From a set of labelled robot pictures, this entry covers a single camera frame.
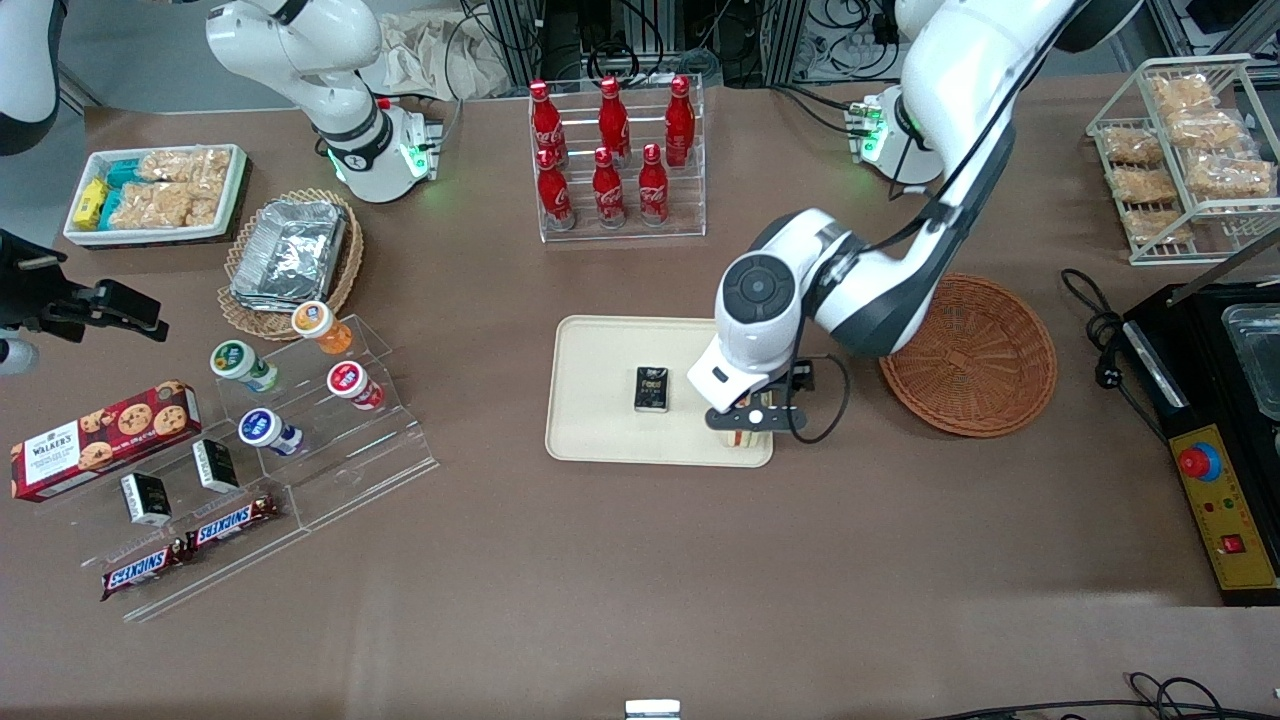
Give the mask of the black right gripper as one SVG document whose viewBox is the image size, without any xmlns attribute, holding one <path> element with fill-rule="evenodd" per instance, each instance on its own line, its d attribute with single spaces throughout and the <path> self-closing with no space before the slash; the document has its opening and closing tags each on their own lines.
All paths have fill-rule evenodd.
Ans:
<svg viewBox="0 0 1280 720">
<path fill-rule="evenodd" d="M 134 332 L 163 343 L 169 325 L 160 319 L 161 304 L 119 281 L 95 286 L 93 313 L 88 287 L 67 279 L 64 252 L 1 232 L 1 324 L 70 338 L 81 343 L 88 327 Z"/>
</svg>

